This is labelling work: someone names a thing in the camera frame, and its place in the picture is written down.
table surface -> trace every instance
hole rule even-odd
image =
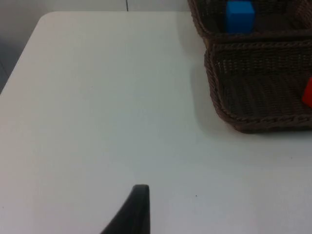
[[[190,13],[56,12],[0,96],[0,233],[97,234],[135,184],[152,234],[310,234],[312,134],[216,115]]]

